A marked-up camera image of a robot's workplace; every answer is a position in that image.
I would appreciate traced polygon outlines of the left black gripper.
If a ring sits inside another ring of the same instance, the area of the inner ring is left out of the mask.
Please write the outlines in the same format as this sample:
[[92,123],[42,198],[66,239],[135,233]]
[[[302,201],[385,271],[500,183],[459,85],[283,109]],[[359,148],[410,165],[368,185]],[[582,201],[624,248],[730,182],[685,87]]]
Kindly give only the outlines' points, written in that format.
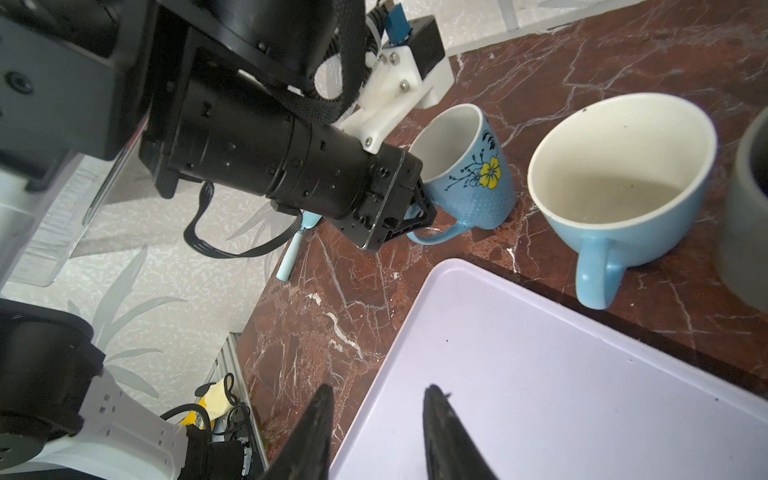
[[182,179],[224,185],[319,214],[370,251],[434,223],[413,155],[299,118],[204,50],[181,73],[160,83],[140,144],[162,197]]

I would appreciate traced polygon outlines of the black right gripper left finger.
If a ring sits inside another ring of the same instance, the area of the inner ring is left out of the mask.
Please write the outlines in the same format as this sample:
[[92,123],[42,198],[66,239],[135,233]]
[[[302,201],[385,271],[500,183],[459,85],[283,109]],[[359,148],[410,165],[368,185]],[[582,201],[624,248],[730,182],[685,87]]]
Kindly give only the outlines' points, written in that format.
[[334,393],[322,384],[296,428],[261,479],[328,479],[334,419]]

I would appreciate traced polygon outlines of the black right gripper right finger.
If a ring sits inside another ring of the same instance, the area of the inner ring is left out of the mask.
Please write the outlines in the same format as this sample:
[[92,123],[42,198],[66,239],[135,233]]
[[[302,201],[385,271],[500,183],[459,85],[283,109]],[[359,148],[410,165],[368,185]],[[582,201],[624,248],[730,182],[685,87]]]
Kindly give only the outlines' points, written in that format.
[[425,390],[422,423],[428,479],[497,479],[437,385]]

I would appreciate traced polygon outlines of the teal blue mug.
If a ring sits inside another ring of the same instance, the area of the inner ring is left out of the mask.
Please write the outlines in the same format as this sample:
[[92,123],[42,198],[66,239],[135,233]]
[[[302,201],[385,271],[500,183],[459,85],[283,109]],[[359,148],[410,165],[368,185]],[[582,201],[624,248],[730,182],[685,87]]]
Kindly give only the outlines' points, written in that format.
[[421,179],[433,205],[455,219],[447,230],[408,238],[421,245],[444,243],[473,228],[492,231],[512,213],[517,195],[502,146],[476,105],[453,106],[435,117],[409,152],[422,161]]

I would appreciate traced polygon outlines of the light blue mug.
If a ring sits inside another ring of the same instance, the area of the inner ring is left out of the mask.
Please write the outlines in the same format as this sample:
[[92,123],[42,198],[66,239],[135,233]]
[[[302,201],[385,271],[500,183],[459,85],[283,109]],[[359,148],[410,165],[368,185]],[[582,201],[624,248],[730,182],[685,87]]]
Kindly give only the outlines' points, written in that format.
[[661,93],[599,101],[545,136],[528,167],[528,189],[577,253],[582,305],[608,308],[627,269],[664,256],[683,239],[717,148],[703,109]]

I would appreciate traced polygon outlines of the grey ceramic mug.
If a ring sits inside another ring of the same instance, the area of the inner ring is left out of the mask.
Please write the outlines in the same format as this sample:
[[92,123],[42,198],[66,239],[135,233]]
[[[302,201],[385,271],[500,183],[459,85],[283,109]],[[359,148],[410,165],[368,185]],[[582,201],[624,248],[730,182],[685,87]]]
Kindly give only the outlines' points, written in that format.
[[747,305],[767,311],[767,112],[738,145],[721,222],[716,271]]

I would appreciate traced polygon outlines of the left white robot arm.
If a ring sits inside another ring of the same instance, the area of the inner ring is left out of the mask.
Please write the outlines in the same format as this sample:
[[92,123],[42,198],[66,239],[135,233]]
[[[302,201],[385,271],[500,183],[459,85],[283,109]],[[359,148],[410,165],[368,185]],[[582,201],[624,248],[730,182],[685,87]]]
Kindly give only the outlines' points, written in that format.
[[[88,227],[53,203],[84,157],[133,144],[158,193],[201,184],[294,219],[262,256],[325,217],[358,248],[429,226],[421,162],[386,137],[449,77],[433,16],[361,1],[5,1],[1,5],[1,277],[66,262]],[[102,479],[240,479],[247,446],[211,415],[178,425],[127,397],[77,315],[1,304],[1,466]]]

